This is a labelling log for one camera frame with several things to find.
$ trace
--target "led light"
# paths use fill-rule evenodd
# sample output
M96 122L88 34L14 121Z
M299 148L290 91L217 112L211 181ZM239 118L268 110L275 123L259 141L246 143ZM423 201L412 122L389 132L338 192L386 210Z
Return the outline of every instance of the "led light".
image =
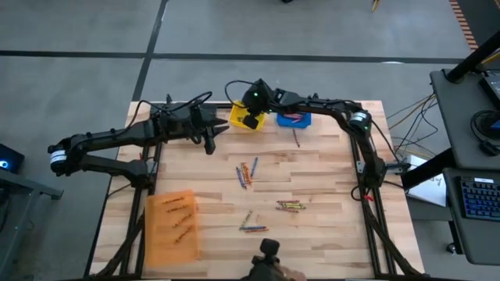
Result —
M0 160L0 168L7 169L9 167L9 163L5 160Z

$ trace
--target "gray floor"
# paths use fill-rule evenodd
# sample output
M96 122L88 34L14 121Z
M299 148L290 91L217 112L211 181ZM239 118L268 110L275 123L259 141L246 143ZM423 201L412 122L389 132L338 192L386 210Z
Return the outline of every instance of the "gray floor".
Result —
M145 52L160 0L8 0L0 3L0 50ZM370 1L170 0L156 52L252 55L337 55L457 58L469 53L448 0ZM24 153L22 174L65 190L45 198L27 231L17 273L35 280L80 277L95 234L108 176L55 177L46 148L73 133L122 127L141 59L0 57L0 143ZM153 60L142 98L188 100L223 85L260 77L273 87L325 98L376 99L387 114L431 94L428 73L453 67L362 62ZM234 98L244 88L230 89ZM395 123L398 117L389 121ZM427 118L439 133L422 145L449 146L438 108ZM403 137L411 121L394 128ZM421 125L413 137L431 128ZM100 155L115 157L116 150ZM445 222L414 222L426 272L432 276L494 280L496 267L468 264L443 252Z

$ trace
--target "orange tray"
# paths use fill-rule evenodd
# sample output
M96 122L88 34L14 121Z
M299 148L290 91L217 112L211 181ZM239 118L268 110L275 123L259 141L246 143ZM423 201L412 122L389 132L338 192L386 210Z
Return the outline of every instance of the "orange tray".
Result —
M193 190L149 196L145 219L145 261L148 268L199 258Z

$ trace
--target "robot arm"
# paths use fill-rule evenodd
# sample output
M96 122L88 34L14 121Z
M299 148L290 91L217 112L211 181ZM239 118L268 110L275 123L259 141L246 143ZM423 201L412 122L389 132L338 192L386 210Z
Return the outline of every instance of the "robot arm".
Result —
M57 176L69 176L80 170L108 173L111 176L125 176L132 187L144 187L151 183L150 172L144 161L121 162L87 153L131 144L146 147L189 138L196 144L204 139L205 152L211 155L216 148L213 138L228 128L219 125L227 121L216 118L216 107L202 104L203 101L175 104L171 101L168 97L165 105L152 105L157 111L150 119L125 129L76 134L49 146L52 171Z
M361 184L364 187L380 187L387 172L384 161L377 156L371 139L372 116L363 110L360 104L346 100L320 99L317 94L301 97L298 94L281 89L271 90L262 79L257 80L245 92L243 104L249 115L243 123L255 129L256 116L263 112L291 114L311 112L332 116L339 127L349 136L354 137L365 161Z

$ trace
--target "keyboard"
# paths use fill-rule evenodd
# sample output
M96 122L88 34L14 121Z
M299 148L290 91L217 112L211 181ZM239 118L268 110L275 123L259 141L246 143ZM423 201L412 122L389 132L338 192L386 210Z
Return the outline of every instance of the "keyboard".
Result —
M460 186L466 218L500 221L500 183L461 176Z

